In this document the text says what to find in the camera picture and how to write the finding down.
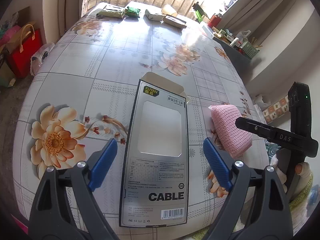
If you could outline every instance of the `blue gripper pad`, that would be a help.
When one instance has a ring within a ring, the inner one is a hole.
[[[106,177],[113,160],[118,151],[118,144],[115,139],[112,139],[107,148],[103,151],[99,160],[91,170],[89,189],[93,192],[96,188],[101,187],[104,178]]]
[[[203,141],[203,152],[220,186],[230,191],[232,189],[232,183],[230,181],[231,171],[208,138]]]

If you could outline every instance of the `green basket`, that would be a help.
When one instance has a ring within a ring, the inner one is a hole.
[[[246,38],[244,38],[241,49],[249,56],[249,58],[253,58],[259,52]]]

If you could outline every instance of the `bag handle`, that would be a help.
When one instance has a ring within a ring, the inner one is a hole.
[[[33,26],[31,24],[26,24],[23,26],[22,28],[22,31],[21,31],[21,36],[20,36],[20,53],[23,52],[23,46],[22,46],[22,35],[23,35],[23,32],[25,30],[26,27],[30,26],[31,29],[32,29],[32,40],[35,39],[35,29],[33,28]]]

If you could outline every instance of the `floral tablecloth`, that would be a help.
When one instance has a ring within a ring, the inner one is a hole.
[[[55,45],[28,90],[13,146],[13,178],[20,212],[28,219],[39,181],[49,165],[69,168],[118,141],[117,156],[93,193],[105,218],[124,240],[175,239],[214,221],[225,198],[210,193],[210,167],[202,150],[213,136],[208,106],[230,103],[258,120],[235,68],[220,44],[188,19],[186,29],[139,19],[96,17],[101,3]],[[131,3],[141,8],[149,5]],[[188,223],[169,228],[120,228],[119,196],[127,130],[139,78],[152,71],[185,89],[188,103],[190,185]],[[268,165],[264,140],[241,157],[254,168]],[[86,230],[71,188],[69,204],[77,226]]]

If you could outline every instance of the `red container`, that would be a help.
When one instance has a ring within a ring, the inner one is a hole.
[[[23,31],[27,26],[31,26],[32,34],[29,35],[22,43]],[[28,75],[28,73],[30,72],[30,59],[41,46],[42,40],[40,31],[35,31],[31,24],[26,24],[21,32],[20,47],[17,47],[7,57],[10,68],[17,78],[24,78]]]
[[[220,21],[221,21],[221,18],[218,15],[216,14],[213,15],[210,21],[208,22],[209,28],[212,29],[212,27],[216,27]]]

